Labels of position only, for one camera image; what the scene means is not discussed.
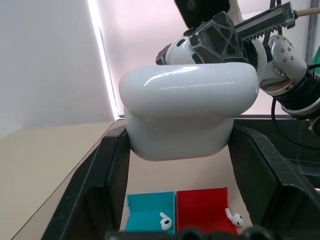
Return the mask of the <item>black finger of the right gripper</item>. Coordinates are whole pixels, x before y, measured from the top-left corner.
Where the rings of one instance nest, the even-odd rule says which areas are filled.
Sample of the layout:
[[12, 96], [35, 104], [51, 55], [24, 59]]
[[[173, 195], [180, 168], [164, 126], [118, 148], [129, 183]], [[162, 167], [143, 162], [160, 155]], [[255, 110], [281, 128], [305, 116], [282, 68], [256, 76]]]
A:
[[201, 23], [189, 36], [196, 64], [247, 63], [248, 56], [233, 21], [223, 11]]
[[170, 65], [173, 47], [167, 45], [163, 48], [155, 58], [155, 63], [157, 65]]

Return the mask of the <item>blue plastic tray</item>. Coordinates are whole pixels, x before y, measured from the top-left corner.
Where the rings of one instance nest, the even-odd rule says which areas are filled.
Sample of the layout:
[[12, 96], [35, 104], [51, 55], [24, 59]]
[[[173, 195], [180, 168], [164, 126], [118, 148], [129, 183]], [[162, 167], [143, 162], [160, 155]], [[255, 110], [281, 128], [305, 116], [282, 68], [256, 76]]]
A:
[[[174, 191], [133, 193], [126, 197], [129, 210], [124, 227], [126, 232], [176, 233], [176, 193]], [[173, 226], [167, 231], [161, 229], [160, 212], [172, 219]]]

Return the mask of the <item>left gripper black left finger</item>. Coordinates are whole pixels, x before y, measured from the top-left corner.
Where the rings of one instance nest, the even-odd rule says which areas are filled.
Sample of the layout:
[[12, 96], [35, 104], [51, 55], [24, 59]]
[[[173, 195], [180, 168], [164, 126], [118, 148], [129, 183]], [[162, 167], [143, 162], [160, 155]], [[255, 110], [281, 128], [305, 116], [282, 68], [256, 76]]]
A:
[[130, 151], [126, 127], [109, 130], [73, 174], [41, 240], [103, 240], [118, 231]]

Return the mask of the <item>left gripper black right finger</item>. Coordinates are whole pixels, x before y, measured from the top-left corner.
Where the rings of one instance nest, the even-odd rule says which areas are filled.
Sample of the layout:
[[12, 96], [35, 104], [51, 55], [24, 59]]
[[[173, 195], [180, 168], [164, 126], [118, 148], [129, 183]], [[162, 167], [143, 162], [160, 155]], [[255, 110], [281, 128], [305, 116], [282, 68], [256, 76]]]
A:
[[320, 240], [320, 194], [271, 141], [234, 125], [228, 149], [252, 224], [277, 240]]

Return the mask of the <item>white earbud case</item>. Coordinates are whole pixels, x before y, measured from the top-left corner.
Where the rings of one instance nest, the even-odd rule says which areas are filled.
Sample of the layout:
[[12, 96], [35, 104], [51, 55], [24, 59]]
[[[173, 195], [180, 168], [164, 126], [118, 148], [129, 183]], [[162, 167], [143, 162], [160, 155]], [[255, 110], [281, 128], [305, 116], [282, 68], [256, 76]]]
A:
[[259, 93], [247, 63], [150, 65], [119, 81], [132, 151], [148, 161], [212, 156]]

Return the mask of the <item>red plastic tray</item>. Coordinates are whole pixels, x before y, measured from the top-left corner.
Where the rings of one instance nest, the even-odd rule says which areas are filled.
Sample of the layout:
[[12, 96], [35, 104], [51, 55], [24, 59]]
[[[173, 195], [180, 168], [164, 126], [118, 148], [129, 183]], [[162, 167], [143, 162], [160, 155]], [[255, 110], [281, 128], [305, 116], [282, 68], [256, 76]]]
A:
[[206, 234], [238, 234], [225, 213], [229, 207], [226, 187], [177, 191], [175, 205], [177, 233], [185, 227], [195, 227]]

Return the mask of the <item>white earbud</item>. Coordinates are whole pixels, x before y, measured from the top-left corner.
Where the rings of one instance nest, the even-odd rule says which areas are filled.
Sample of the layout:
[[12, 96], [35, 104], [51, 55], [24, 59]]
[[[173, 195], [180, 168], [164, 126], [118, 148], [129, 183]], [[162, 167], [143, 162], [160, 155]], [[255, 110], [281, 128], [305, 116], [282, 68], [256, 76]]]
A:
[[225, 208], [225, 214], [226, 214], [226, 217], [228, 218], [228, 220], [236, 227], [243, 227], [244, 226], [244, 219], [240, 214], [235, 213], [234, 215], [232, 215], [229, 208]]
[[173, 227], [173, 220], [167, 216], [164, 212], [160, 212], [159, 216], [161, 217], [160, 226], [163, 231], [168, 231]]
[[184, 36], [173, 42], [165, 54], [166, 65], [192, 65], [196, 62], [193, 60], [193, 50], [190, 38]]

